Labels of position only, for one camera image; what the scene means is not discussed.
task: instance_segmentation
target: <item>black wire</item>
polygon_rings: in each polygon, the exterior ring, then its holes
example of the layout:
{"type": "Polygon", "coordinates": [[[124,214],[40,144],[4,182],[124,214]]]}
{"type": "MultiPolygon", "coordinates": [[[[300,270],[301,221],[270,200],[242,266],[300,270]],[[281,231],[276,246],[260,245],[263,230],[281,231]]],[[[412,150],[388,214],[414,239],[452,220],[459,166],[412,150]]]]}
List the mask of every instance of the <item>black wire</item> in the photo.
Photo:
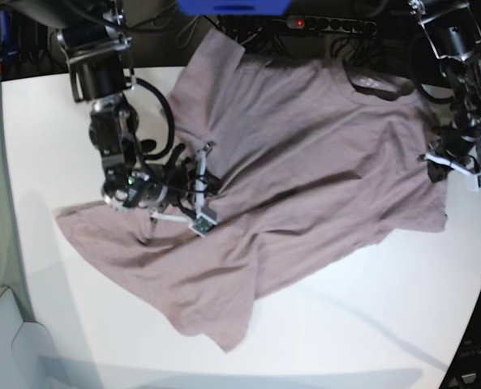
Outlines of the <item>black wire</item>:
{"type": "Polygon", "coordinates": [[[380,70],[377,67],[379,62],[391,57],[389,53],[384,53],[382,41],[376,38],[362,39],[358,55],[354,59],[354,66],[369,66],[372,69],[380,70]]]}
{"type": "Polygon", "coordinates": [[[156,154],[147,154],[144,156],[145,160],[160,160],[161,158],[170,154],[171,149],[174,146],[175,142],[175,119],[174,113],[170,107],[170,103],[166,99],[166,97],[153,85],[151,85],[148,81],[144,79],[137,79],[137,84],[141,87],[150,91],[161,103],[161,107],[165,111],[166,121],[168,122],[168,139],[166,140],[165,148],[163,148],[160,152],[156,154]]]}
{"type": "Polygon", "coordinates": [[[165,172],[170,172],[171,170],[175,169],[177,165],[177,160],[181,156],[181,154],[186,150],[186,145],[184,143],[180,143],[175,146],[174,150],[172,151],[172,155],[168,159],[165,165],[165,172]]]}
{"type": "Polygon", "coordinates": [[[209,23],[211,23],[218,31],[222,31],[222,29],[218,26],[218,24],[213,22],[213,20],[210,17],[206,15],[202,15],[202,17],[205,18],[209,23]]]}
{"type": "Polygon", "coordinates": [[[181,196],[177,196],[177,208],[186,216],[188,216],[190,219],[194,220],[197,217],[197,214],[195,211],[192,211],[189,208],[186,208],[183,206],[183,201],[181,200],[181,196]]]}
{"type": "Polygon", "coordinates": [[[146,163],[147,160],[158,160],[161,159],[162,157],[168,155],[170,153],[170,150],[174,146],[174,140],[175,140],[175,121],[174,121],[174,114],[172,113],[172,110],[170,108],[170,104],[168,103],[168,100],[164,97],[164,95],[153,85],[151,85],[149,82],[145,81],[144,79],[137,79],[138,85],[141,87],[148,89],[151,93],[153,93],[159,102],[161,103],[162,108],[165,110],[165,115],[166,115],[166,121],[168,122],[168,140],[166,142],[165,148],[155,154],[155,155],[144,155],[143,152],[141,151],[141,147],[137,139],[134,142],[135,145],[135,154],[137,156],[137,159],[143,169],[145,169],[148,172],[148,175],[150,176],[150,179],[154,182],[156,182],[159,185],[163,185],[168,189],[177,191],[179,193],[193,193],[193,194],[209,194],[211,193],[210,190],[191,190],[191,189],[185,189],[185,188],[179,188],[177,186],[172,186],[168,184],[167,182],[164,182],[161,180],[155,172],[152,170],[152,168],[146,163]]]}
{"type": "Polygon", "coordinates": [[[370,55],[371,51],[371,45],[368,45],[368,42],[366,40],[359,40],[357,47],[352,54],[352,65],[356,67],[360,67],[366,60],[368,60],[368,57],[370,55]]]}
{"type": "Polygon", "coordinates": [[[45,56],[49,59],[49,62],[52,64],[54,70],[54,66],[58,67],[62,72],[67,73],[67,65],[64,63],[62,64],[58,59],[56,59],[53,55],[53,36],[55,36],[56,31],[52,31],[49,34],[48,40],[47,40],[47,49],[45,49],[45,56]]]}
{"type": "Polygon", "coordinates": [[[417,34],[410,43],[410,47],[408,48],[408,54],[406,58],[406,66],[408,72],[410,74],[411,81],[413,82],[414,86],[416,87],[417,91],[430,103],[438,104],[438,105],[446,105],[450,104],[454,101],[453,97],[445,97],[440,99],[438,97],[434,97],[430,95],[426,89],[424,89],[423,85],[420,83],[419,78],[417,77],[414,69],[413,64],[413,57],[414,57],[414,49],[416,45],[420,42],[420,40],[425,37],[424,32],[417,34]]]}
{"type": "Polygon", "coordinates": [[[36,63],[34,64],[35,67],[37,68],[38,73],[40,73],[41,75],[43,75],[43,74],[45,74],[45,73],[48,73],[48,72],[44,71],[44,69],[42,68],[42,63],[43,63],[44,59],[45,59],[45,51],[42,50],[42,51],[40,52],[40,54],[38,54],[38,56],[37,56],[37,61],[36,61],[36,63]]]}
{"type": "Polygon", "coordinates": [[[475,172],[476,172],[476,173],[477,173],[477,172],[481,172],[481,164],[478,162],[478,160],[476,159],[475,156],[472,156],[472,155],[470,154],[470,155],[464,156],[464,157],[462,157],[462,158],[471,158],[471,159],[474,161],[474,163],[475,163],[475,172]]]}
{"type": "Polygon", "coordinates": [[[154,29],[142,29],[142,28],[135,28],[135,27],[128,27],[128,26],[122,26],[121,24],[116,24],[112,23],[106,19],[97,17],[92,15],[90,12],[87,12],[84,8],[78,6],[78,4],[75,4],[73,0],[61,0],[66,6],[71,9],[74,13],[76,13],[79,17],[86,19],[90,22],[93,22],[95,24],[100,24],[101,26],[106,26],[106,27],[111,27],[116,31],[122,31],[122,32],[129,32],[129,33],[137,33],[137,34],[152,34],[152,35],[158,35],[163,32],[166,32],[167,30],[161,29],[161,28],[154,28],[154,29]]]}
{"type": "Polygon", "coordinates": [[[330,45],[330,57],[337,58],[337,56],[341,53],[341,51],[350,44],[350,37],[349,36],[342,36],[340,38],[336,38],[333,40],[332,44],[330,45]]]}
{"type": "Polygon", "coordinates": [[[170,24],[172,22],[172,20],[174,18],[174,13],[175,13],[176,10],[177,10],[177,4],[174,3],[172,6],[168,6],[165,9],[163,9],[159,14],[153,16],[150,19],[146,19],[146,20],[143,20],[142,22],[134,24],[132,27],[138,28],[138,27],[144,26],[145,24],[157,22],[159,19],[170,17],[170,20],[168,21],[168,23],[159,27],[159,29],[165,28],[168,24],[170,24]]]}
{"type": "Polygon", "coordinates": [[[352,13],[362,19],[373,19],[379,16],[384,12],[386,7],[388,6],[390,0],[380,0],[379,3],[374,7],[372,11],[369,12],[361,12],[361,10],[358,10],[358,3],[359,0],[351,0],[350,1],[350,9],[352,13]]]}
{"type": "Polygon", "coordinates": [[[275,35],[275,36],[274,36],[274,39],[276,39],[276,42],[278,42],[278,44],[283,48],[284,54],[285,54],[287,57],[292,58],[292,55],[290,55],[290,51],[287,49],[287,46],[285,46],[285,44],[283,43],[283,41],[281,40],[280,36],[279,36],[279,35],[275,35]]]}
{"type": "Polygon", "coordinates": [[[284,57],[290,57],[290,54],[286,50],[285,46],[282,46],[281,43],[277,40],[277,36],[271,36],[271,44],[273,45],[273,50],[275,53],[284,57]]]}
{"type": "Polygon", "coordinates": [[[197,181],[200,181],[203,184],[208,185],[208,179],[206,178],[205,175],[204,176],[196,176],[196,177],[192,178],[190,181],[188,181],[187,185],[190,185],[191,183],[197,182],[197,181]]]}

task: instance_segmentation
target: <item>t-shirt sleeve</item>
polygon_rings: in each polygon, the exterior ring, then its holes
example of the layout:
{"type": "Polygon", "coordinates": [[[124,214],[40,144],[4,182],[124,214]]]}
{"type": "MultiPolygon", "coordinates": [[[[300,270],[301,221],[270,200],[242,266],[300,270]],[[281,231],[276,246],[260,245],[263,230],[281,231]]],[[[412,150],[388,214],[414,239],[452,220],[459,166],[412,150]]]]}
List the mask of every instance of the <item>t-shirt sleeve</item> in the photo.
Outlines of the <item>t-shirt sleeve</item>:
{"type": "Polygon", "coordinates": [[[213,128],[216,111],[224,109],[224,95],[245,49],[212,29],[193,55],[170,93],[178,135],[197,149],[213,128]]]}

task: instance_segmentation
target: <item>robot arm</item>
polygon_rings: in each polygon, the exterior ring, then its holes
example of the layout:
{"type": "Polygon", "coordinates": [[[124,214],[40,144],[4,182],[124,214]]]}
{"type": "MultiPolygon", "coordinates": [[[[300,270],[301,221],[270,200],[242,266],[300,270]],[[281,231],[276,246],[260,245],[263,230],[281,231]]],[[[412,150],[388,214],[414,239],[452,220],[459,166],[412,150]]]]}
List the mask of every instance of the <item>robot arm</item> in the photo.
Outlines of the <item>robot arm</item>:
{"type": "Polygon", "coordinates": [[[479,190],[481,54],[476,47],[481,43],[480,28],[467,0],[410,0],[409,4],[453,89],[453,122],[440,129],[440,138],[421,159],[428,161],[433,182],[446,179],[454,169],[469,177],[469,189],[479,190]],[[477,158],[469,157],[475,147],[477,158]],[[468,169],[472,161],[474,167],[468,169]]]}
{"type": "MultiPolygon", "coordinates": [[[[189,220],[190,228],[205,235],[217,222],[213,210],[205,206],[205,197],[220,186],[205,169],[211,145],[183,164],[177,163],[181,147],[174,149],[166,165],[152,163],[170,154],[174,120],[163,95],[146,81],[135,78],[129,54],[131,38],[127,35],[129,28],[125,27],[121,1],[0,0],[0,4],[6,3],[58,29],[75,102],[92,105],[89,134],[101,154],[105,201],[120,208],[150,207],[152,217],[159,219],[169,205],[178,207],[184,220],[189,220]],[[104,23],[93,23],[92,18],[104,23]],[[160,100],[169,124],[169,142],[155,155],[148,154],[155,149],[155,142],[139,142],[135,137],[139,118],[123,93],[136,84],[160,100]]],[[[421,159],[428,162],[434,182],[446,179],[456,169],[469,175],[473,180],[471,187],[479,189],[481,55],[476,45],[481,41],[481,31],[465,0],[409,0],[409,4],[453,89],[454,120],[440,130],[440,139],[421,159]],[[475,168],[468,169],[469,154],[475,147],[475,168]]]]}
{"type": "Polygon", "coordinates": [[[154,86],[135,77],[122,1],[1,2],[58,29],[58,43],[66,55],[74,100],[92,107],[89,135],[101,155],[105,174],[103,199],[117,209],[147,208],[153,221],[182,221],[204,236],[217,222],[217,215],[205,200],[217,193],[220,186],[205,168],[211,145],[197,152],[193,160],[178,162],[184,146],[173,149],[175,125],[168,101],[154,86]],[[104,23],[86,20],[82,16],[87,13],[104,23]],[[148,89],[165,111],[168,142],[155,154],[155,141],[140,142],[136,138],[139,117],[124,94],[136,85],[148,89]],[[167,156],[170,158],[166,164],[154,163],[167,156]],[[163,215],[170,205],[178,207],[184,216],[163,215]]]}

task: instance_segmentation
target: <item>red switch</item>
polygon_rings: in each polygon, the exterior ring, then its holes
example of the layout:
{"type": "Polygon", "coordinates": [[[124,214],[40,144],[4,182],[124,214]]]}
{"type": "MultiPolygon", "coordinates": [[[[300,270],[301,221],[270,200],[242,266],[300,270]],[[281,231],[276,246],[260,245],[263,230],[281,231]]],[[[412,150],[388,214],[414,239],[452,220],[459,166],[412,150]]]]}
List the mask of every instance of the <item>red switch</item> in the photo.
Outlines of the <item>red switch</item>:
{"type": "Polygon", "coordinates": [[[292,30],[302,30],[305,28],[305,18],[303,16],[289,16],[287,27],[292,30]]]}

